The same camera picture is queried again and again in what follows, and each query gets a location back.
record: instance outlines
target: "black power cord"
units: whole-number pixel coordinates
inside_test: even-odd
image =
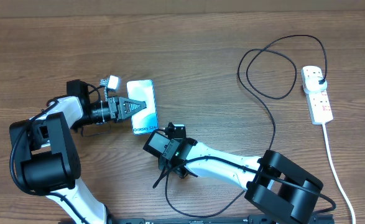
[[[37,120],[37,118],[43,116],[45,113],[48,113],[52,108],[54,108],[58,103],[59,101],[57,100],[57,98],[54,98],[52,100],[49,100],[47,102],[47,105],[49,105],[49,103],[51,102],[54,102],[52,105],[50,105],[47,109],[45,110],[42,110],[41,113],[37,114],[36,116],[34,116],[33,118],[31,118],[30,120],[28,120],[25,124],[25,126],[21,129],[21,131],[19,132],[19,134],[17,135],[16,137],[16,140],[15,140],[15,144],[14,146],[12,147],[12,151],[11,151],[11,156],[9,158],[9,170],[11,171],[11,177],[12,177],[12,180],[14,181],[16,187],[23,191],[24,193],[26,194],[29,194],[29,195],[35,195],[35,196],[46,196],[45,194],[38,194],[37,192],[33,192],[29,189],[26,189],[24,188],[21,183],[19,183],[17,177],[16,177],[16,174],[15,174],[15,168],[14,168],[14,161],[15,161],[15,153],[16,153],[16,149],[21,141],[21,138],[22,138],[22,135],[23,133],[27,130],[27,128],[29,128],[29,126],[32,125],[32,123]],[[85,218],[77,211],[77,209],[73,206],[73,204],[66,198],[66,196],[64,195],[61,195],[61,194],[58,194],[58,193],[53,193],[53,192],[50,192],[49,194],[47,195],[50,195],[50,196],[55,196],[55,197],[58,197],[60,198],[61,201],[64,201],[69,207],[70,209],[73,211],[73,213],[81,220],[82,223],[85,223],[85,224],[89,224]]]
[[[323,51],[323,55],[324,55],[324,57],[325,57],[325,76],[323,77],[323,79],[322,80],[320,80],[319,81],[319,84],[323,84],[324,82],[325,82],[325,80],[326,80],[326,76],[327,76],[327,57],[326,57],[326,50],[325,50],[325,47],[323,46],[323,44],[322,44],[322,42],[318,39],[318,38],[316,38],[316,37],[314,37],[314,36],[312,36],[312,35],[306,35],[306,34],[303,34],[303,35],[288,35],[288,36],[285,36],[285,37],[281,37],[281,38],[279,38],[279,39],[277,39],[277,40],[274,40],[274,41],[272,41],[270,44],[268,44],[268,45],[266,45],[263,49],[251,49],[251,50],[249,50],[249,51],[247,51],[244,55],[243,55],[243,57],[242,57],[242,59],[240,60],[240,62],[239,62],[239,66],[238,66],[238,71],[237,71],[237,76],[238,76],[238,80],[239,80],[239,82],[240,82],[240,84],[250,93],[250,94],[252,94],[255,98],[257,98],[257,100],[264,106],[264,108],[266,109],[266,111],[268,112],[268,114],[269,114],[269,118],[270,118],[270,120],[271,120],[271,122],[272,122],[272,126],[273,126],[273,133],[272,133],[272,139],[270,140],[270,144],[269,144],[269,148],[268,148],[268,150],[270,150],[271,149],[271,147],[272,147],[272,144],[273,144],[273,142],[274,142],[274,139],[275,139],[275,135],[276,135],[276,123],[275,123],[275,119],[274,119],[274,117],[272,116],[272,113],[270,112],[270,110],[268,109],[268,107],[267,107],[267,105],[256,95],[256,94],[254,94],[243,82],[242,82],[242,80],[240,79],[240,67],[241,67],[241,65],[242,65],[242,63],[243,63],[243,60],[246,58],[246,56],[247,56],[247,54],[249,54],[250,52],[253,52],[253,51],[258,51],[258,53],[251,59],[251,61],[250,61],[250,63],[249,63],[249,65],[247,66],[247,69],[246,69],[246,78],[247,78],[247,81],[248,81],[248,83],[250,84],[250,86],[251,86],[251,88],[253,88],[256,92],[258,92],[259,94],[261,94],[262,96],[264,96],[264,97],[266,97],[266,98],[270,98],[270,99],[273,99],[273,100],[281,100],[281,99],[283,99],[283,98],[285,98],[286,96],[288,96],[290,93],[291,93],[291,91],[293,90],[293,88],[294,88],[294,85],[295,85],[295,82],[297,81],[297,67],[295,66],[295,64],[294,64],[294,62],[293,62],[293,60],[291,60],[288,56],[286,56],[286,55],[284,55],[284,54],[282,54],[282,53],[280,53],[280,52],[276,52],[276,51],[274,51],[274,50],[268,50],[268,48],[270,47],[270,46],[272,46],[274,43],[276,43],[276,42],[278,42],[278,41],[280,41],[280,40],[282,40],[282,39],[287,39],[287,38],[291,38],[291,37],[310,37],[310,38],[313,38],[313,39],[315,39],[319,44],[320,44],[320,47],[321,47],[321,49],[322,49],[322,51]],[[263,53],[263,52],[268,52],[268,53],[273,53],[273,54],[276,54],[276,55],[279,55],[279,56],[282,56],[283,58],[286,58],[292,65],[293,65],[293,67],[294,67],[294,81],[293,81],[293,84],[292,84],[292,86],[290,87],[290,89],[288,90],[288,92],[285,94],[285,95],[283,95],[283,96],[279,96],[279,97],[277,97],[277,96],[269,96],[269,95],[266,95],[265,93],[263,93],[263,92],[261,92],[261,91],[259,91],[252,83],[251,83],[251,81],[250,81],[250,79],[249,79],[249,68],[250,68],[250,66],[251,66],[251,64],[255,61],[255,59],[261,54],[261,53]],[[168,198],[168,196],[167,196],[167,182],[168,182],[168,177],[169,177],[169,174],[170,174],[170,172],[169,171],[167,171],[166,172],[166,174],[164,174],[164,175],[160,175],[160,177],[156,180],[156,182],[155,182],[155,184],[153,185],[153,188],[155,188],[156,186],[157,186],[157,184],[159,184],[159,182],[165,177],[165,176],[167,176],[167,179],[166,179],[166,183],[165,183],[165,199],[166,199],[166,201],[167,201],[167,203],[170,205],[170,207],[173,209],[173,210],[175,210],[176,212],[178,212],[178,213],[180,213],[180,214],[182,214],[182,215],[186,215],[186,216],[188,216],[188,217],[195,217],[195,218],[208,218],[208,217],[213,217],[213,216],[216,216],[216,215],[219,215],[220,213],[222,213],[223,211],[225,211],[229,206],[231,206],[232,205],[232,203],[233,202],[235,202],[243,193],[244,193],[244,191],[243,192],[241,192],[235,199],[233,199],[233,201],[231,202],[231,203],[229,203],[224,209],[222,209],[221,211],[219,211],[219,212],[217,212],[217,213],[214,213],[214,214],[212,214],[212,215],[206,215],[206,216],[200,216],[200,215],[191,215],[191,214],[187,214],[187,213],[184,213],[184,212],[181,212],[181,211],[179,211],[179,210],[177,210],[173,205],[171,205],[171,203],[170,203],[170,201],[169,201],[169,198]],[[307,191],[307,192],[309,192],[309,190],[307,190],[307,189],[305,189],[305,188],[303,188],[303,187],[301,187],[301,186],[298,186],[298,185],[294,185],[294,184],[291,184],[291,183],[289,183],[289,182],[286,182],[286,181],[284,181],[284,180],[281,180],[281,179],[273,179],[274,181],[277,181],[277,182],[280,182],[280,183],[282,183],[282,184],[286,184],[286,185],[290,185],[290,186],[292,186],[292,187],[296,187],[296,188],[298,188],[298,189],[300,189],[300,190],[304,190],[304,191]],[[318,194],[318,193],[316,193],[316,192],[309,192],[309,193],[311,193],[311,194],[315,194],[315,195],[317,195],[318,197],[321,197],[321,198],[323,198],[323,199],[325,199],[325,200],[327,200],[328,202],[330,202],[331,204],[332,204],[332,207],[330,207],[330,208],[327,208],[327,209],[324,209],[324,210],[319,210],[319,211],[316,211],[316,212],[314,212],[314,214],[319,214],[319,213],[325,213],[325,212],[330,212],[330,211],[332,211],[332,210],[334,210],[335,208],[336,208],[336,204],[334,203],[334,201],[332,201],[332,199],[330,199],[330,198],[328,198],[327,196],[324,196],[324,195],[322,195],[322,194]]]

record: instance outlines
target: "wooden table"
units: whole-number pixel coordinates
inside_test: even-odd
[[[0,19],[0,223],[56,223],[69,219],[46,198],[23,194],[12,183],[9,125],[27,119],[45,102],[66,93],[66,82],[97,85],[111,74],[126,82],[151,79],[161,126],[185,124],[188,136],[242,156],[261,156],[272,126],[260,103],[236,79],[245,51],[292,34],[311,34],[324,43],[329,60],[328,93],[335,120],[328,124],[331,151],[358,223],[365,223],[365,11],[197,14],[184,16]],[[325,184],[338,204],[337,223],[349,211],[331,173],[320,126],[310,122],[300,69],[324,67],[317,42],[305,37],[272,47],[295,62],[297,84],[283,100],[263,98],[277,123],[273,150]],[[263,54],[250,71],[253,84],[273,96],[293,82],[293,67]],[[89,127],[88,132],[104,127]],[[82,178],[116,217],[182,218],[166,203],[157,160],[142,150],[147,136],[134,136],[130,122],[93,138],[74,134]],[[222,209],[240,190],[211,179],[170,179],[174,205],[189,213]],[[317,208],[328,204],[319,200]],[[243,197],[221,217],[259,211]]]

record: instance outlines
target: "wooden surface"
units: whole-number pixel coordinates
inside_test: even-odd
[[[0,0],[0,18],[365,10],[365,0]]]
[[[326,47],[335,117],[328,124],[331,151],[358,223],[365,223],[365,11],[0,19],[0,223],[69,219],[50,200],[18,190],[8,168],[9,125],[65,94],[69,80],[97,85],[114,74],[122,78],[119,95],[126,96],[127,81],[152,79],[161,126],[182,123],[189,137],[215,149],[263,155],[272,126],[259,102],[238,83],[236,68],[245,51],[292,34],[314,35]],[[322,192],[338,204],[333,212],[337,223],[350,223],[321,127],[311,124],[301,87],[300,68],[323,67],[321,49],[304,37],[272,49],[288,55],[298,68],[288,97],[264,99],[277,123],[272,148],[322,180]],[[264,54],[250,76],[258,89],[280,96],[292,84],[293,68],[283,58]],[[142,150],[147,136],[134,136],[129,121],[112,124],[108,135],[73,138],[83,180],[116,217],[182,217],[167,205],[163,182],[152,189],[160,172],[156,158]],[[211,179],[173,175],[170,182],[171,201],[194,214],[217,212],[240,192]],[[326,206],[319,200],[317,208]],[[221,216],[257,212],[242,197]]]

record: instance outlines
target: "white power strip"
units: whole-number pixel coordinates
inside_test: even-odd
[[[356,217],[354,208],[345,194],[340,180],[338,179],[336,170],[334,168],[333,160],[331,159],[329,140],[326,132],[326,123],[333,120],[333,113],[331,112],[330,101],[327,95],[327,82],[319,84],[317,80],[322,77],[321,69],[315,66],[305,66],[301,70],[303,89],[307,97],[308,109],[311,116],[312,124],[321,124],[323,128],[323,135],[325,137],[326,152],[330,163],[331,171],[336,180],[337,186],[343,195],[352,216],[352,224],[356,224]]]

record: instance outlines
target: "white cable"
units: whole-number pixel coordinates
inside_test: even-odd
[[[346,201],[346,204],[349,207],[349,211],[351,212],[352,224],[356,224],[356,218],[355,218],[354,208],[352,207],[351,202],[348,199],[348,196],[345,194],[345,191],[344,191],[343,187],[340,184],[340,180],[338,180],[337,173],[336,173],[336,170],[335,170],[334,165],[333,165],[333,160],[331,159],[330,147],[329,147],[329,139],[327,137],[327,132],[326,132],[326,124],[325,123],[322,123],[321,126],[323,128],[323,135],[325,136],[326,152],[327,152],[327,157],[329,158],[329,163],[330,163],[331,171],[333,172],[333,176],[334,176],[334,178],[336,180],[337,186],[338,186],[341,194],[343,195],[343,197],[344,197],[344,199]]]

